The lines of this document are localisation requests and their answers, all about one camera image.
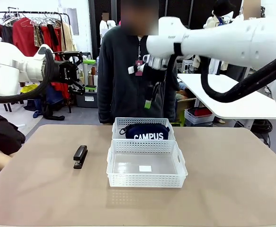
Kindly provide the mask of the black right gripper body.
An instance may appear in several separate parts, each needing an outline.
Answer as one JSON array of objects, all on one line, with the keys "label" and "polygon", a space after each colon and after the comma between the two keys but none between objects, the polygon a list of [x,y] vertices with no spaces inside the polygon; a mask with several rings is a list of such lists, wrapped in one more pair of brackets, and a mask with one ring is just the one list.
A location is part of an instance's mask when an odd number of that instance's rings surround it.
[{"label": "black right gripper body", "polygon": [[150,82],[152,85],[157,83],[161,83],[165,81],[165,71],[164,70],[156,70],[150,67],[149,65],[144,65],[142,71],[142,77]]}]

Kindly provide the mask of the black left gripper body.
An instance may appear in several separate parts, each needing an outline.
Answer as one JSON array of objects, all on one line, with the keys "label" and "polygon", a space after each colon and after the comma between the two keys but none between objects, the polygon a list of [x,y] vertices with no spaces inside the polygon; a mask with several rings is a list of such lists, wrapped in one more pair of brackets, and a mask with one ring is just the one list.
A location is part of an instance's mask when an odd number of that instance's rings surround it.
[{"label": "black left gripper body", "polygon": [[44,62],[44,76],[48,71],[48,67],[51,66],[50,82],[57,83],[75,83],[79,82],[78,79],[78,67],[70,61],[54,61],[51,63]]}]

